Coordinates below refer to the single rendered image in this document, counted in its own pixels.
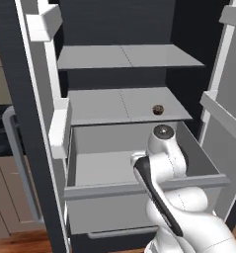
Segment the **grey fridge shelf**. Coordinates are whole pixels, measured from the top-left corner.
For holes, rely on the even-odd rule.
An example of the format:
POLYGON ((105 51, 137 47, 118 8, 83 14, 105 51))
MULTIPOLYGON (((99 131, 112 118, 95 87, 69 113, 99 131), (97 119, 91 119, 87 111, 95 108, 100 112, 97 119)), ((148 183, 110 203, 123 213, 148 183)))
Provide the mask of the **grey fridge shelf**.
POLYGON ((202 63, 173 44, 69 45, 58 58, 59 69, 184 66, 202 63))
POLYGON ((167 87, 69 91, 74 126, 191 120, 167 87), (162 105, 156 116, 152 108, 162 105))

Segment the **grey fridge drawer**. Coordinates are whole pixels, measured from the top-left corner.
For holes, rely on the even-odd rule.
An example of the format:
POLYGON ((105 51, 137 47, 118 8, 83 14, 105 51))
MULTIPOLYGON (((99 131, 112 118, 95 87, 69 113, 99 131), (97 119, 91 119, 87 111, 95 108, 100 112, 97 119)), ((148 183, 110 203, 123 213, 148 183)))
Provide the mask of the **grey fridge drawer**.
MULTIPOLYGON (((77 126, 72 130, 69 177, 64 189, 73 234, 150 227, 147 194, 134 178, 130 156, 145 150, 155 125, 77 126)), ((229 184, 182 122, 172 123, 179 145, 189 157, 187 176, 167 181, 162 190, 200 187, 213 211, 229 184)))

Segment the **dark fridge body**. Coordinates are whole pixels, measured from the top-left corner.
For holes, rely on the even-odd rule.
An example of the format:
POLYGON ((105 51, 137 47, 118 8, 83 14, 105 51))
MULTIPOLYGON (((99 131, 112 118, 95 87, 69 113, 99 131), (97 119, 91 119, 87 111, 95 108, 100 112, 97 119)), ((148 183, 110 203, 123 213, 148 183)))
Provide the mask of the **dark fridge body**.
MULTIPOLYGON (((192 116, 191 120, 111 125, 182 122, 197 140, 201 131, 202 93, 207 90, 222 33, 219 22, 230 0, 58 0, 62 26, 58 58, 69 45, 173 44, 202 63, 184 67, 57 68, 60 98, 69 91, 167 87, 192 116)), ((69 157, 72 130, 69 134, 69 157)), ((147 244, 154 232, 91 239, 73 234, 68 215, 72 253, 110 253, 147 244)))

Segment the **left fridge door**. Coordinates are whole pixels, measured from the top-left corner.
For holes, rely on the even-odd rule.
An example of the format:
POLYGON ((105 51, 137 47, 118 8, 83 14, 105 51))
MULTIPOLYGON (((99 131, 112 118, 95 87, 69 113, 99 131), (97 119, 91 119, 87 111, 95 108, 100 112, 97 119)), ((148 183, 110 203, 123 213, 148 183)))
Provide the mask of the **left fridge door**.
POLYGON ((54 112, 46 51, 52 42, 30 40, 26 16, 48 0, 0 0, 0 58, 37 189, 53 253, 70 253, 64 221, 65 174, 51 157, 48 132, 54 112))

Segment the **fridge door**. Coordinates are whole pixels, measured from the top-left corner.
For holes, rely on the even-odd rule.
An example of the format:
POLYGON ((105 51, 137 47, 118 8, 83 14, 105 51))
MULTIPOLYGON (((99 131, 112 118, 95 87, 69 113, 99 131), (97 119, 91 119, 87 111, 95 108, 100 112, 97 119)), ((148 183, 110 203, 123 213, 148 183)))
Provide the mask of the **fridge door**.
MULTIPOLYGON (((228 4, 236 7, 236 0, 228 4)), ((216 101, 236 118, 236 27, 224 25, 209 87, 216 101)), ((236 139, 205 109, 199 143, 211 162, 230 181, 217 199, 215 212, 227 225, 236 225, 236 139)))
POLYGON ((46 51, 52 42, 30 40, 26 16, 48 0, 0 0, 0 58, 37 189, 53 253, 70 253, 64 221, 65 174, 51 157, 48 132, 54 112, 46 51))

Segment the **right fridge door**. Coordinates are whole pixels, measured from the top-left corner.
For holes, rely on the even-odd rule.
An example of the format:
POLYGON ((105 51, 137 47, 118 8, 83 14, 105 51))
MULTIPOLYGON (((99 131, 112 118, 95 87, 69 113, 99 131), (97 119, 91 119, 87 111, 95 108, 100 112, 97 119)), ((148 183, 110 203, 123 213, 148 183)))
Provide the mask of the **right fridge door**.
MULTIPOLYGON (((236 7, 236 0, 228 4, 236 7)), ((236 27, 224 25, 209 87, 216 101, 236 118, 236 27)), ((236 225, 236 139, 205 109, 199 143, 211 162, 230 181, 217 199, 215 212, 227 225, 236 225)))

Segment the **small brown round food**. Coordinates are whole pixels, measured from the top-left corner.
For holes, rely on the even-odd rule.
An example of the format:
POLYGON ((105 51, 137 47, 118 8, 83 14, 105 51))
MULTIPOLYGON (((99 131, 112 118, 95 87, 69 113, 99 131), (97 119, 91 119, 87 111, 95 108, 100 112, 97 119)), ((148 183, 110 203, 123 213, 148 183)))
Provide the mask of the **small brown round food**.
POLYGON ((156 116, 162 115, 164 113, 164 107, 162 105, 155 105, 152 108, 153 114, 156 116))

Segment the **white door bin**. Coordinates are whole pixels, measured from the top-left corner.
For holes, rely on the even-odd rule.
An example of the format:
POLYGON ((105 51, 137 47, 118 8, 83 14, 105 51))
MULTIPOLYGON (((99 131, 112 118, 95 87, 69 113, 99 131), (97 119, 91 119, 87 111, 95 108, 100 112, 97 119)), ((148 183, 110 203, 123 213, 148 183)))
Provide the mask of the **white door bin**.
POLYGON ((227 5, 223 8, 219 22, 236 27, 236 7, 227 5))
POLYGON ((26 19, 32 42, 50 42, 62 24, 57 4, 46 5, 39 14, 27 14, 26 19))
POLYGON ((48 133, 52 157, 65 159, 68 155, 72 109, 68 98, 54 100, 54 112, 48 133))
POLYGON ((236 118, 216 101, 217 90, 204 91, 200 103, 235 139, 236 118))

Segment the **beige base cupboard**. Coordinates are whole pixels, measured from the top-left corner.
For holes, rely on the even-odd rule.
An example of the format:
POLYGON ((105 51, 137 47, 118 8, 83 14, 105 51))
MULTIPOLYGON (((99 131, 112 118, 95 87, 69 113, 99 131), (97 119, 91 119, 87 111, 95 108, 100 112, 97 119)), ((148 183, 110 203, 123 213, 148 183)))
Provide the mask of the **beige base cupboard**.
POLYGON ((34 221, 13 156, 0 157, 0 238, 45 229, 34 221))

